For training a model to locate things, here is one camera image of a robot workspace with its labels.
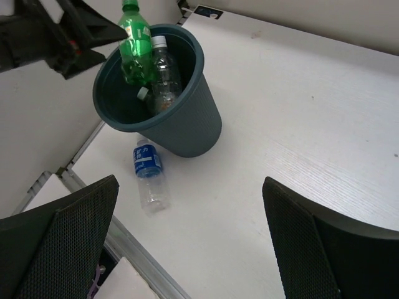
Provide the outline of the clear labelled square bottle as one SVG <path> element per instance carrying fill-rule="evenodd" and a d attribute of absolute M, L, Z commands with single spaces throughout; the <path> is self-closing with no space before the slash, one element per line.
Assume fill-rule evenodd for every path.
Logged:
<path fill-rule="evenodd" d="M 146 87 L 141 87 L 137 93 L 137 98 L 143 102 L 151 115 L 155 115 L 155 100 L 152 91 Z"/>

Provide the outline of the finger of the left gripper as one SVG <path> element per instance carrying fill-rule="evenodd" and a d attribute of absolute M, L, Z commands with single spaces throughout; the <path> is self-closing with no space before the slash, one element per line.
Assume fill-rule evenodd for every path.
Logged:
<path fill-rule="evenodd" d="M 127 38 L 117 24 L 99 14 L 84 1 L 62 1 L 62 31 L 66 41 L 79 50 L 93 49 Z"/>
<path fill-rule="evenodd" d="M 106 58 L 103 54 L 92 49 L 87 49 L 80 54 L 75 54 L 72 59 L 65 62 L 62 66 L 61 74 L 68 80 L 105 61 Z"/>

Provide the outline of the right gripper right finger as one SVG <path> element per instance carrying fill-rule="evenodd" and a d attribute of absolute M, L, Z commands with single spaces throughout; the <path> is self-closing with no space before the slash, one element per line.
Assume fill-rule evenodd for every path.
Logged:
<path fill-rule="evenodd" d="M 286 298 L 398 298 L 398 232 L 307 199 L 275 179 L 262 187 Z"/>

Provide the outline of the green soda bottle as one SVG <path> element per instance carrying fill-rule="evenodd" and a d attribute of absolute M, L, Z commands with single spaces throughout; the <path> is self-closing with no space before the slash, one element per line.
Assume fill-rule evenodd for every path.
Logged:
<path fill-rule="evenodd" d="M 146 85 L 154 79 L 150 25 L 140 14 L 137 0 L 123 0 L 122 11 L 118 25 L 127 38 L 119 43 L 121 69 L 127 83 Z"/>

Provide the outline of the clear unlabelled plastic bottle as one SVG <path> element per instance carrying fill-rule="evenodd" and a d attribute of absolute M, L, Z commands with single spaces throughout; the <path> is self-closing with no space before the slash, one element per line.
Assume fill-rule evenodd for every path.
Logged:
<path fill-rule="evenodd" d="M 174 104 L 183 89 L 176 59 L 168 50 L 165 36 L 151 38 L 153 48 L 155 113 L 160 114 Z"/>

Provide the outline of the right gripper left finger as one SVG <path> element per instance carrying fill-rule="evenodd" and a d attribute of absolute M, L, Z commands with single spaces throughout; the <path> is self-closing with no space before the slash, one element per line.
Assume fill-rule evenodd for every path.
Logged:
<path fill-rule="evenodd" d="M 1 219 L 1 298 L 87 298 L 118 190 L 110 175 Z"/>

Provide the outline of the blue label water bottle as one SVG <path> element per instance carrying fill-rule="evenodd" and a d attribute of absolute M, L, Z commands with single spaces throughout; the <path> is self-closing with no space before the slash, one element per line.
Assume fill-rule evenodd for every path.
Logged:
<path fill-rule="evenodd" d="M 133 150 L 133 163 L 138 183 L 140 204 L 148 215 L 170 206 L 170 192 L 161 159 L 156 148 L 144 136 L 139 136 Z"/>

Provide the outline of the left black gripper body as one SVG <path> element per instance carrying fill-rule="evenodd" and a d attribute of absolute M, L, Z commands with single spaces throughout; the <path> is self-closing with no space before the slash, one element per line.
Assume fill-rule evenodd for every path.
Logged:
<path fill-rule="evenodd" d="M 81 73 L 79 44 L 62 32 L 40 1 L 14 1 L 1 16 L 1 72 L 44 61 L 66 80 Z"/>

